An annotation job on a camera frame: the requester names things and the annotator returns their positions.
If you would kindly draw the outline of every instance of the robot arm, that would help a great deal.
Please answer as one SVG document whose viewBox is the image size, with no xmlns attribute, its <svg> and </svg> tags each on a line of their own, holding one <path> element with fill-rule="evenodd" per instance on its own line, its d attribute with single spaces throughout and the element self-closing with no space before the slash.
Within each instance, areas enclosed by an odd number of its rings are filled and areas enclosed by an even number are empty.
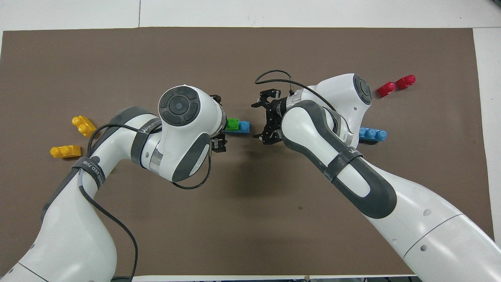
<svg viewBox="0 0 501 282">
<path fill-rule="evenodd" d="M 257 137 L 264 144 L 283 140 L 310 159 L 423 281 L 501 281 L 501 250 L 478 226 L 431 190 L 375 167 L 355 149 L 358 134 L 352 133 L 371 104 L 365 82 L 345 74 L 309 88 L 335 111 L 307 89 L 272 102 L 263 96 L 273 90 L 264 91 L 253 105 L 267 108 L 267 126 Z"/>
<path fill-rule="evenodd" d="M 169 181 L 181 181 L 201 166 L 212 146 L 224 152 L 226 116 L 218 96 L 191 86 L 167 90 L 160 118 L 140 107 L 119 112 L 75 163 L 44 207 L 42 227 L 28 252 L 2 278 L 10 281 L 109 282 L 117 254 L 113 239 L 80 188 L 92 199 L 120 160 L 130 159 Z"/>
</svg>

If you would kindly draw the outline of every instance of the brown mat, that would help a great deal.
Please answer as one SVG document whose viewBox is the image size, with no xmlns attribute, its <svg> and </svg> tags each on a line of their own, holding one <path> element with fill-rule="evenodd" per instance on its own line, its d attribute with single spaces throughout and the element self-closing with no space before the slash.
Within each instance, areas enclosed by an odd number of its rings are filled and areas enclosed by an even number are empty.
<svg viewBox="0 0 501 282">
<path fill-rule="evenodd" d="M 388 131 L 359 150 L 373 164 L 435 191 L 489 236 L 492 220 L 471 29 L 139 28 L 4 32 L 0 65 L 0 273 L 28 250 L 40 213 L 74 160 L 52 146 L 85 146 L 70 120 L 105 124 L 140 105 L 155 111 L 166 89 L 218 94 L 228 117 L 265 123 L 253 85 L 281 68 L 307 85 L 355 72 L 375 90 L 414 74 L 415 85 L 376 99 L 363 125 Z M 174 187 L 121 162 L 96 201 L 139 244 L 145 274 L 409 274 L 372 225 L 304 156 L 250 135 L 228 136 L 209 181 Z M 194 184 L 205 174 L 204 167 Z M 127 235 L 101 217 L 128 275 Z"/>
</svg>

